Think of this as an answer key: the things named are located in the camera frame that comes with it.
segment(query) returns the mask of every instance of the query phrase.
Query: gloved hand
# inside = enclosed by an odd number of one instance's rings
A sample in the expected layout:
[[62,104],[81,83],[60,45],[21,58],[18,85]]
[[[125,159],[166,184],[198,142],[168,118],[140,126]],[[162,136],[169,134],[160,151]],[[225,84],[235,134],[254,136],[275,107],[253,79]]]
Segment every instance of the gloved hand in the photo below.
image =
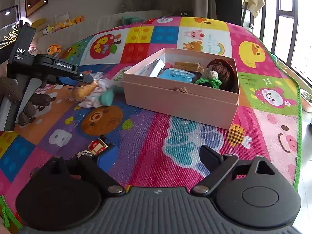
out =
[[[40,88],[45,87],[46,83],[43,83]],[[23,94],[18,88],[17,83],[7,77],[0,77],[0,103],[3,97],[7,97],[12,103],[16,103],[22,100]],[[34,93],[26,104],[23,112],[18,116],[18,124],[24,126],[29,123],[29,119],[36,114],[36,108],[34,105],[49,106],[51,97],[47,94]]]

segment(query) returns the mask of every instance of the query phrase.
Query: cardboard box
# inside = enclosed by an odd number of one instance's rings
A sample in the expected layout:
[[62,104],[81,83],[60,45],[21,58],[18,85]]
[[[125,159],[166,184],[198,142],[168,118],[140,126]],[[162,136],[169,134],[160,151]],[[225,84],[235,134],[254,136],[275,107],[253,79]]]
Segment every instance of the cardboard box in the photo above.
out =
[[[135,75],[160,58],[166,67],[175,61],[196,62],[206,68],[214,59],[227,61],[234,69],[233,92],[162,78]],[[185,87],[188,93],[175,91]],[[237,107],[239,83],[233,58],[189,50],[163,48],[124,73],[124,94],[128,105],[229,129]]]

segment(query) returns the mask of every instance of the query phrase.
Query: green mat edge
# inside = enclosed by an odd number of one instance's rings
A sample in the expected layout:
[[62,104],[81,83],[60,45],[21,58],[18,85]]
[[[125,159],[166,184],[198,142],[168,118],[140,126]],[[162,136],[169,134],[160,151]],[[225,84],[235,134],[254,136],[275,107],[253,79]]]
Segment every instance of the green mat edge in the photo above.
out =
[[281,68],[277,62],[273,59],[271,52],[268,51],[268,49],[266,48],[266,46],[264,45],[264,43],[256,36],[254,35],[259,41],[260,43],[264,46],[266,52],[269,54],[269,56],[271,57],[272,61],[274,62],[275,66],[282,71],[284,74],[286,74],[286,76],[288,76],[297,86],[297,97],[298,97],[298,147],[297,147],[297,163],[296,163],[296,172],[294,175],[294,189],[298,190],[298,185],[299,185],[299,179],[300,179],[300,169],[301,169],[301,143],[302,143],[302,110],[301,110],[301,97],[300,97],[300,86],[299,83],[296,81],[296,79],[294,79],[293,77],[291,77],[289,74],[286,73],[286,71]]

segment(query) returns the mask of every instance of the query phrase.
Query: metal screw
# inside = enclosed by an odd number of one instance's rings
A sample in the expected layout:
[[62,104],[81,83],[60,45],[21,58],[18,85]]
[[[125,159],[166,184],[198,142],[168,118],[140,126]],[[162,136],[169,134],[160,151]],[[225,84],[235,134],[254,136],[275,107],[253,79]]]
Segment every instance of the metal screw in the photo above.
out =
[[124,190],[124,189],[123,189],[122,187],[120,187],[120,186],[110,186],[110,187],[108,188],[108,191],[109,191],[110,193],[121,193],[123,190]]
[[195,186],[193,187],[194,192],[196,193],[207,193],[209,188],[206,186]]

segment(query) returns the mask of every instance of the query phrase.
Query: yellow duck illustration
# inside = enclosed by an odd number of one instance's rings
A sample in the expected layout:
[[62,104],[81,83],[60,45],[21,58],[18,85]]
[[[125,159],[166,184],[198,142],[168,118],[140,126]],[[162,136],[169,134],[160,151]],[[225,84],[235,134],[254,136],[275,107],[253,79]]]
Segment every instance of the yellow duck illustration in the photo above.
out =
[[256,62],[263,62],[266,59],[266,54],[262,47],[250,41],[242,42],[239,45],[238,52],[243,63],[251,68],[256,68]]

